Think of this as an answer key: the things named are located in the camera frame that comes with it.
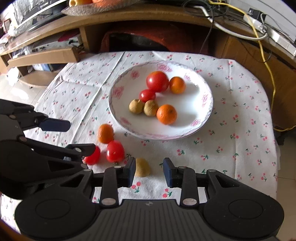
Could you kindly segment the red cherry tomato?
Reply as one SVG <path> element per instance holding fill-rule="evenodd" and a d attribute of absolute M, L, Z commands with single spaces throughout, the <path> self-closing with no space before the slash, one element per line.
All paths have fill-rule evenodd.
<path fill-rule="evenodd" d="M 95 147 L 95 151 L 90 156 L 86 156 L 83 162 L 86 165 L 95 165 L 100 161 L 101 150 L 98 146 Z"/>
<path fill-rule="evenodd" d="M 106 148 L 106 158 L 108 162 L 117 163 L 125 158 L 125 150 L 120 141 L 111 141 Z"/>
<path fill-rule="evenodd" d="M 142 90 L 140 93 L 139 93 L 139 99 L 146 103 L 147 101 L 149 100 L 155 100 L 156 99 L 156 94 L 155 92 L 153 92 L 152 90 L 150 89 L 145 89 L 145 90 Z"/>

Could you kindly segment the pale longan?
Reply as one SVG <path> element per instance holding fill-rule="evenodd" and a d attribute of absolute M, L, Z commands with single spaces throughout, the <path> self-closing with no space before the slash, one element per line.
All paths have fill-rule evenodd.
<path fill-rule="evenodd" d="M 136 177 L 147 177 L 151 173 L 151 168 L 144 158 L 136 158 Z"/>

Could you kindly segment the small orange tomato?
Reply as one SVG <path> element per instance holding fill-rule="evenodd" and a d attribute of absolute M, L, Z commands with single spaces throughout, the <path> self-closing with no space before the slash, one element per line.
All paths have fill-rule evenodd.
<path fill-rule="evenodd" d="M 98 129 L 98 141 L 102 144 L 108 144 L 114 140 L 114 130 L 109 124 L 102 124 Z"/>

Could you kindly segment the mandarin orange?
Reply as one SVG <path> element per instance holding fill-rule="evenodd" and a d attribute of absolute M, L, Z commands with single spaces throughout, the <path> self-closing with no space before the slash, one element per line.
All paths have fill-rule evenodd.
<path fill-rule="evenodd" d="M 182 94 L 186 89 L 186 84 L 184 80 L 177 76 L 171 78 L 169 84 L 170 84 L 170 91 L 174 94 Z"/>
<path fill-rule="evenodd" d="M 178 113 L 172 105 L 164 104 L 158 108 L 156 117 L 162 124 L 171 125 L 177 120 Z"/>

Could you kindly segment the large orange-red tomato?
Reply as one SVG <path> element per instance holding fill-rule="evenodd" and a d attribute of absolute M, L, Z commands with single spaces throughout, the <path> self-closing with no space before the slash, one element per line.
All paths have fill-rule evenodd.
<path fill-rule="evenodd" d="M 147 76 L 146 84 L 154 92 L 164 92 L 169 87 L 169 79 L 165 73 L 154 71 Z"/>

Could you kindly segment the wooden tv stand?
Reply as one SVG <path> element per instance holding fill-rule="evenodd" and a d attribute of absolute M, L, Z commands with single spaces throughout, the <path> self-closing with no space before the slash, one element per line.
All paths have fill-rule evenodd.
<path fill-rule="evenodd" d="M 84 50 L 89 53 L 168 50 L 233 59 L 262 82 L 274 102 L 274 124 L 281 129 L 295 125 L 295 57 L 264 40 L 263 51 L 270 67 L 266 70 L 257 43 L 212 28 L 204 18 L 191 16 L 175 6 L 135 4 L 91 16 L 61 17 L 8 44 L 1 52 L 1 73 L 11 67 L 13 51 L 70 30 L 80 33 Z"/>

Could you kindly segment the cherry print tablecloth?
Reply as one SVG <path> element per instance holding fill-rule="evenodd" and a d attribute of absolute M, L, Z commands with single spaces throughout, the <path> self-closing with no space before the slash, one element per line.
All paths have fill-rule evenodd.
<path fill-rule="evenodd" d="M 159 105 L 170 104 L 178 118 L 171 126 L 128 106 L 146 88 L 149 62 L 169 77 L 186 82 L 180 95 L 166 91 Z M 151 168 L 120 199 L 179 199 L 163 176 L 163 159 L 198 173 L 216 169 L 276 198 L 278 158 L 269 102 L 259 79 L 230 59 L 169 52 L 102 53 L 67 64 L 37 101 L 36 111 L 71 122 L 65 133 L 25 132 L 27 138 L 65 147 L 95 143 L 102 152 L 98 129 L 114 129 L 126 157 L 144 158 Z"/>

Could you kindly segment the white floral bowl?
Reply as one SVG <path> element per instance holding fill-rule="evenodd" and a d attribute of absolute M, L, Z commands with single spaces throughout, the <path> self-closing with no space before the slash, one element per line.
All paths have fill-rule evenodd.
<path fill-rule="evenodd" d="M 130 102 L 147 88 L 146 77 L 153 71 L 162 71 L 168 78 L 180 77 L 186 84 L 182 94 L 173 94 L 168 89 L 156 94 L 159 106 L 170 104 L 178 113 L 171 125 L 143 113 L 133 114 L 128 109 Z M 132 66 L 116 78 L 110 89 L 108 107 L 116 122 L 138 138 L 177 140 L 197 132 L 207 122 L 213 110 L 213 95 L 206 80 L 194 69 L 177 62 L 151 61 Z"/>

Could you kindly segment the television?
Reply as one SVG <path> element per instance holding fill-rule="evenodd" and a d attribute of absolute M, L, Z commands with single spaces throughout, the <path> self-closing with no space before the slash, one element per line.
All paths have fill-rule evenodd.
<path fill-rule="evenodd" d="M 10 29 L 17 29 L 33 25 L 33 21 L 42 20 L 59 14 L 68 6 L 69 1 L 14 1 L 12 11 L 15 20 Z"/>

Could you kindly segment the yellow apple in dish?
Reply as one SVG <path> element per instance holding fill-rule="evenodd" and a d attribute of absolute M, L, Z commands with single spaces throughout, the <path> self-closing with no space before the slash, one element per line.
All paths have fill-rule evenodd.
<path fill-rule="evenodd" d="M 92 0 L 69 0 L 69 7 L 93 3 Z"/>

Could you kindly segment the glass fruit dish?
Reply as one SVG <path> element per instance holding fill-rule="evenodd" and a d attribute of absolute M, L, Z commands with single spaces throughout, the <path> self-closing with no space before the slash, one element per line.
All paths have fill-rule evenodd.
<path fill-rule="evenodd" d="M 106 11 L 125 8 L 138 2 L 139 1 L 135 0 L 97 1 L 96 3 L 69 6 L 63 9 L 61 13 L 68 16 L 90 16 Z"/>

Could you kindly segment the white power strip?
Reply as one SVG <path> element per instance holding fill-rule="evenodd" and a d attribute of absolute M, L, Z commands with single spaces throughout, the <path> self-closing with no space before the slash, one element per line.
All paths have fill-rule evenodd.
<path fill-rule="evenodd" d="M 273 27 L 265 21 L 266 14 L 260 12 L 258 19 L 255 19 L 250 14 L 245 14 L 243 20 L 249 25 L 253 23 L 256 30 L 263 34 L 267 34 L 276 44 L 287 50 L 295 57 L 295 43 L 281 28 Z"/>

